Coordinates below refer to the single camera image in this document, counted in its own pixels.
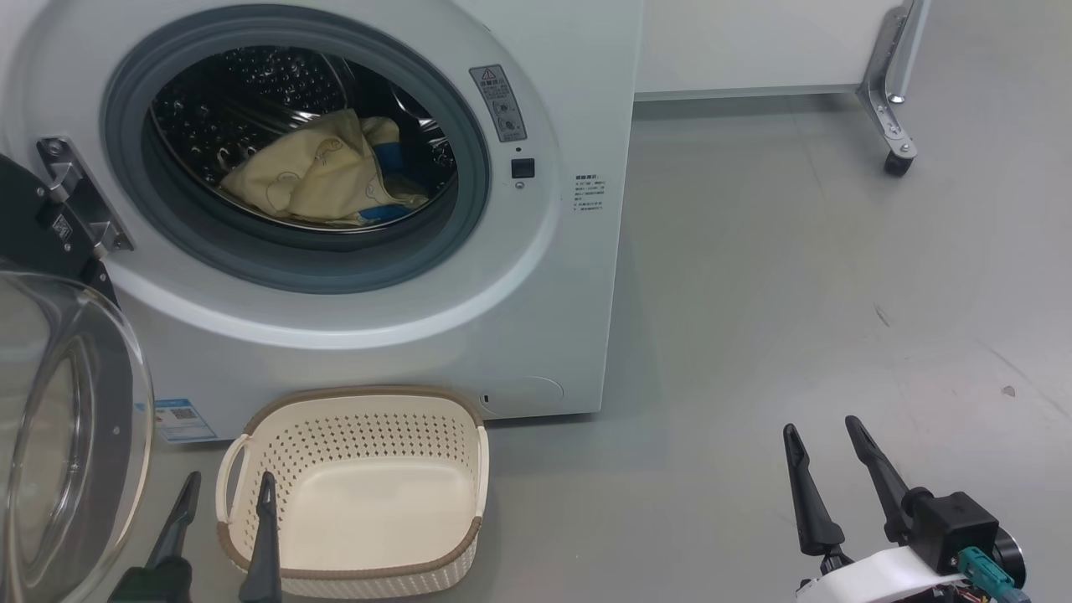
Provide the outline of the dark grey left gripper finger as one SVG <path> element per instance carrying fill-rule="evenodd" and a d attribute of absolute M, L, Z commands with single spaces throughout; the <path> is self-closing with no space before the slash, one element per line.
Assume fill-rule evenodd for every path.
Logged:
<path fill-rule="evenodd" d="M 183 554 L 187 529 L 196 518 L 198 511 L 200 487 L 202 473 L 199 471 L 190 472 L 161 533 L 157 538 L 157 545 L 147 560 L 147 569 L 157 569 L 168 559 L 180 557 Z"/>
<path fill-rule="evenodd" d="M 276 477 L 265 471 L 255 504 L 258 527 L 239 603 L 283 603 Z"/>

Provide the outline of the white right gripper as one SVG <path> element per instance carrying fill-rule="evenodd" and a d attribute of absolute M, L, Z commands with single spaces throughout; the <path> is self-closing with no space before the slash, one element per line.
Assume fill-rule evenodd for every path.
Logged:
<path fill-rule="evenodd" d="M 909 488 L 861 420 L 848 415 L 845 425 L 858 460 L 868 468 L 874 490 L 884 512 L 888 541 L 907 545 L 912 520 L 900 508 L 900 500 Z M 845 534 L 838 523 L 833 523 L 828 515 L 827 504 L 809 472 L 807 448 L 792 423 L 781 428 L 781 442 L 786 452 L 800 551 L 812 557 L 839 556 Z M 955 580 L 964 580 L 964 575 L 938 574 L 914 550 L 896 547 L 874 553 L 854 564 L 808 580 L 796 591 L 796 603 L 895 603 Z"/>

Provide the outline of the grey washing machine door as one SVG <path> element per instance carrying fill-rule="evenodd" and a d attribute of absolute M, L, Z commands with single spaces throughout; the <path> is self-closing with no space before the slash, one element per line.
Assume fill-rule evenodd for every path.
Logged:
<path fill-rule="evenodd" d="M 0 155 L 0 603 L 81 603 L 151 455 L 142 349 L 49 187 Z"/>

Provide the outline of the cream printed garment blue collar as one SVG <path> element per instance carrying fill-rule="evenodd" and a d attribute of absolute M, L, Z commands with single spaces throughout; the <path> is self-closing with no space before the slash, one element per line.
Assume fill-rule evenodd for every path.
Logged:
<path fill-rule="evenodd" d="M 375 149 L 398 139 L 399 128 L 387 117 L 361 120 L 349 108 L 336 111 L 249 157 L 222 188 L 271 217 L 355 221 L 392 203 Z"/>

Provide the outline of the cream garment with blue cuffs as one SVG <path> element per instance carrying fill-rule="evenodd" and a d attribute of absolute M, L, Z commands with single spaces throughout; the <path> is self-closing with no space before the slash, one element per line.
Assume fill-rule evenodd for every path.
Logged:
<path fill-rule="evenodd" d="M 385 116 L 364 118 L 361 133 L 371 151 L 368 164 L 374 170 L 364 183 L 364 200 L 358 203 L 359 224 L 387 223 L 422 209 L 430 201 L 429 194 L 407 176 L 407 160 L 394 120 Z"/>

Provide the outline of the metal door hinge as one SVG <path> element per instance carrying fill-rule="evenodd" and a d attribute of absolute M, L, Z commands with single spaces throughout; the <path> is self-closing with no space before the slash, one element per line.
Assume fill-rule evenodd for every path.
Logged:
<path fill-rule="evenodd" d="M 96 191 L 95 180 L 68 137 L 39 138 L 38 155 L 50 178 L 51 198 L 73 214 L 87 233 L 96 258 L 134 250 L 126 227 L 111 210 L 110 203 Z"/>

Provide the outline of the white front-load washing machine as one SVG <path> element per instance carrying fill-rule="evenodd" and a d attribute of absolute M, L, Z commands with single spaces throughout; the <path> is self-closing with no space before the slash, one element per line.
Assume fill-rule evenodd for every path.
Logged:
<path fill-rule="evenodd" d="M 111 76 L 143 39 L 236 5 L 311 8 L 377 29 L 440 69 L 478 119 L 491 177 L 471 236 L 394 286 L 306 294 L 260 286 L 157 232 L 105 149 Z M 147 405 L 188 399 L 219 440 L 284 394 L 345 386 L 448 389 L 559 382 L 566 415 L 602 401 L 643 0 L 0 0 L 0 155 L 50 178 L 38 139 L 68 137 L 132 251 L 99 259 L 151 370 Z M 500 142 L 470 69 L 500 64 L 528 139 Z M 513 179 L 513 159 L 535 177 Z M 574 211 L 597 174 L 604 206 Z"/>

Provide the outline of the stainless steel washing machine drum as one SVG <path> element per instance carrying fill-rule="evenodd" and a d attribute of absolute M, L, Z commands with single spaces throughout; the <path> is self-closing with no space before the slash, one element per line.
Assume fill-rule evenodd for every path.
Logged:
<path fill-rule="evenodd" d="M 407 176 L 429 194 L 422 209 L 368 226 L 358 220 L 314 222 L 268 216 L 223 190 L 223 179 L 252 155 L 322 115 L 348 108 L 361 120 L 394 120 Z M 287 46 L 227 49 L 168 80 L 148 114 L 177 168 L 222 205 L 263 222 L 358 235 L 414 223 L 458 201 L 458 165 L 440 122 L 402 85 L 344 57 Z"/>

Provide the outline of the cream perforated laundry basket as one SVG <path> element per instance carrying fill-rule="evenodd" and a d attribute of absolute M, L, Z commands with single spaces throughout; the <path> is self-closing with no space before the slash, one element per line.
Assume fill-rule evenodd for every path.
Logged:
<path fill-rule="evenodd" d="M 249 571 L 260 477 L 276 477 L 281 587 L 291 595 L 425 595 L 475 560 L 490 482 L 482 417 L 417 386 L 288 394 L 245 424 L 219 464 L 217 535 Z"/>

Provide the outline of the blue energy label sticker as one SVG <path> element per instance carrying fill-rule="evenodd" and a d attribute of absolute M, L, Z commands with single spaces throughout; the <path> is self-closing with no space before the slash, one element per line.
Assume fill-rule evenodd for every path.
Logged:
<path fill-rule="evenodd" d="M 188 399 L 160 399 L 154 405 L 157 433 L 169 443 L 215 441 L 218 436 Z"/>

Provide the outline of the round drain filter cover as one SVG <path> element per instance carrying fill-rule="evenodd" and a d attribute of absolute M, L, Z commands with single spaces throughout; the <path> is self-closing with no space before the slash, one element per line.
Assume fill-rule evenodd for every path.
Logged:
<path fill-rule="evenodd" d="M 562 385 L 537 376 L 518 376 L 486 382 L 479 389 L 478 401 L 487 416 L 501 420 L 566 413 Z"/>

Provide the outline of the grey caster foot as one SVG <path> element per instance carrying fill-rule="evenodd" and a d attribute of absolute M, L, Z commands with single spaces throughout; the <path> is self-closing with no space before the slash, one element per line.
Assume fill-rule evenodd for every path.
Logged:
<path fill-rule="evenodd" d="M 880 24 L 863 79 L 855 90 L 865 113 L 887 142 L 882 167 L 889 176 L 903 177 L 914 164 L 915 142 L 895 111 L 907 99 L 915 54 L 934 0 L 903 0 Z"/>

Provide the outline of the white partition panel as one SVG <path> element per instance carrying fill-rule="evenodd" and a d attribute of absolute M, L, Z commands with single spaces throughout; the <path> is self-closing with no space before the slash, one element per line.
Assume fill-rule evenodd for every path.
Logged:
<path fill-rule="evenodd" d="M 904 0 L 646 0 L 638 102 L 851 91 Z"/>

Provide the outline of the grey warning sticker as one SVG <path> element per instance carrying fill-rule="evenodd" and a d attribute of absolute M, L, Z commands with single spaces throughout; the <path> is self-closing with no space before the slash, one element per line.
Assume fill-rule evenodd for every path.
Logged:
<path fill-rule="evenodd" d="M 483 98 L 500 142 L 528 139 L 526 126 L 512 84 L 500 64 L 468 69 L 470 76 Z"/>

